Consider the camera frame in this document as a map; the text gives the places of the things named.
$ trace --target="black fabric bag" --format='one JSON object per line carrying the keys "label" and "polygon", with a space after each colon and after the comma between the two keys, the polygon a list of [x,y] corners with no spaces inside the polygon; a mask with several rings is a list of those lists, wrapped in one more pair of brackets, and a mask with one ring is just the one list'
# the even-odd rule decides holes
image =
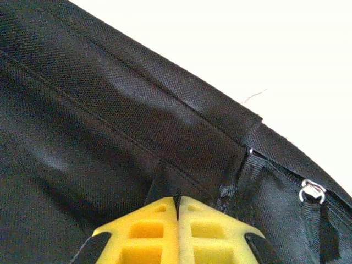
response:
{"label": "black fabric bag", "polygon": [[[1,1],[0,22],[0,263],[68,263],[178,191],[284,263],[352,263],[351,197],[259,116],[70,2]],[[302,202],[304,179],[326,192]]]}

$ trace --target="yellow plastic piece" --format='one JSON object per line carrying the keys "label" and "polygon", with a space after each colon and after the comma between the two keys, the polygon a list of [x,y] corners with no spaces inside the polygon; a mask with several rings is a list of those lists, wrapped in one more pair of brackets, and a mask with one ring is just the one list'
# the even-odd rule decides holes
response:
{"label": "yellow plastic piece", "polygon": [[160,199],[97,228],[110,232],[97,264],[177,264],[178,222],[172,197]]}
{"label": "yellow plastic piece", "polygon": [[183,196],[179,209],[180,264],[258,264],[244,235],[256,228]]}

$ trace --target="white surface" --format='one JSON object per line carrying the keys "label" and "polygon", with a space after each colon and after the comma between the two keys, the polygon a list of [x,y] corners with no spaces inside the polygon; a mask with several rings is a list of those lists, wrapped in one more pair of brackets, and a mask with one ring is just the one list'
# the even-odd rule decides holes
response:
{"label": "white surface", "polygon": [[72,2],[258,113],[352,194],[350,0]]}

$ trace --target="stitching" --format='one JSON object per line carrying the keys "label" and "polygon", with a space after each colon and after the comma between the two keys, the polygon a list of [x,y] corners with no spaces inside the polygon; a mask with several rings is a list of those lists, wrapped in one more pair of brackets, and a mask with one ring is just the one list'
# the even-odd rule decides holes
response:
{"label": "stitching", "polygon": [[96,119],[100,120],[101,122],[103,122],[105,125],[107,125],[108,127],[112,128],[114,131],[116,131],[122,138],[124,138],[127,142],[133,144],[134,146],[136,146],[137,148],[146,151],[147,153],[149,153],[152,157],[159,159],[159,160],[163,160],[164,163],[168,166],[169,169],[171,169],[172,171],[176,172],[178,175],[180,175],[181,177],[183,177],[185,180],[189,181],[190,183],[192,183],[192,185],[202,191],[204,191],[207,195],[209,195],[210,197],[213,198],[213,196],[206,190],[206,188],[204,188],[202,185],[200,185],[199,183],[197,183],[192,177],[188,176],[185,172],[183,172],[181,169],[179,169],[177,166],[175,165],[171,165],[168,161],[161,159],[160,157],[158,157],[157,155],[154,154],[154,152],[152,152],[151,150],[143,147],[142,145],[140,145],[137,141],[135,141],[134,139],[130,138],[128,135],[124,134],[122,131],[120,131],[119,129],[117,129],[115,126],[113,126],[110,122],[106,121],[104,118],[100,117],[98,114],[96,114],[95,112],[89,110],[87,107],[81,105],[77,100],[73,99],[72,97],[70,97],[68,94],[66,94],[64,91],[62,91],[60,88],[56,87],[55,85],[53,85],[52,83],[50,83],[48,80],[46,80],[45,78],[39,76],[38,74],[36,74],[33,70],[29,69],[28,67],[24,66],[22,63],[20,63],[18,60],[12,58],[11,56],[9,56],[7,53],[5,53],[3,50],[0,49],[0,52],[4,55],[4,60],[7,61],[8,63],[10,63],[12,65],[12,67],[16,68],[16,66],[13,65],[13,62],[9,61],[9,59],[15,61],[17,64],[19,64],[22,69],[27,72],[32,78],[34,77],[35,79],[39,79],[38,81],[41,82],[44,85],[47,85],[51,88],[54,89],[55,92],[57,92],[58,94],[61,94],[63,97],[65,97],[66,99],[68,99],[68,101],[70,101],[71,103],[73,103],[74,105],[77,105],[79,108],[83,109],[86,113],[92,115],[93,117],[95,117]]}
{"label": "stitching", "polygon": [[[58,14],[53,13],[52,16],[55,19],[58,19],[60,21],[62,21],[62,23],[69,27],[70,29],[74,30],[77,34],[79,34],[81,37],[89,40],[91,43],[93,43],[94,45],[96,45],[97,47],[101,48],[104,52],[106,52],[107,54],[109,54],[111,57],[115,58],[116,60],[124,63],[125,65],[127,65],[131,70],[133,70],[135,73],[137,73],[138,75],[140,75],[141,77],[143,77],[145,80],[147,80],[148,82],[150,82],[151,84],[155,85],[158,89],[160,89],[162,92],[165,92],[167,95],[172,96],[174,99],[176,99],[178,102],[182,103],[183,105],[185,105],[188,109],[190,109],[192,112],[196,113],[197,116],[199,116],[202,120],[204,120],[207,124],[209,124],[211,127],[215,128],[217,131],[221,132],[222,134],[224,134],[224,136],[226,136],[228,139],[230,139],[231,141],[234,141],[235,143],[239,144],[240,146],[243,144],[241,142],[241,138],[238,138],[236,135],[228,135],[222,128],[214,125],[211,121],[209,121],[208,119],[206,119],[200,112],[198,112],[196,109],[192,108],[192,106],[190,106],[189,104],[187,104],[186,102],[184,102],[181,98],[179,98],[178,96],[176,96],[174,93],[172,93],[171,91],[165,91],[163,89],[163,85],[159,84],[159,83],[155,83],[152,80],[150,80],[150,78],[146,77],[144,74],[142,74],[141,72],[139,72],[138,70],[136,70],[136,67],[134,67],[133,65],[127,64],[125,61],[123,61],[121,58],[115,56],[114,54],[111,54],[111,52],[107,51],[102,45],[100,45],[99,43],[97,43],[96,41],[92,40],[90,37],[86,36],[82,31],[80,31],[79,29],[75,28],[74,25],[69,25],[65,20],[62,20],[62,17],[60,17]],[[250,128],[248,130],[248,132],[243,135],[242,139],[246,139],[248,134],[251,134],[252,129],[256,126],[260,125],[260,123],[253,121],[252,124],[250,124]]]}

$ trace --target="zipper pull ring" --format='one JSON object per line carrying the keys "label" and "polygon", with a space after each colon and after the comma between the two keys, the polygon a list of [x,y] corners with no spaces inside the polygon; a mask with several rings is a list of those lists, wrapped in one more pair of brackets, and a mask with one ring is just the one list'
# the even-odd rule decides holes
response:
{"label": "zipper pull ring", "polygon": [[321,186],[320,184],[315,183],[312,180],[308,180],[308,179],[304,179],[302,181],[302,188],[299,191],[299,200],[301,202],[304,202],[304,197],[303,197],[303,193],[308,194],[312,197],[314,197],[315,199],[318,199],[320,197],[320,201],[319,204],[322,205],[325,200],[326,200],[326,189]]}

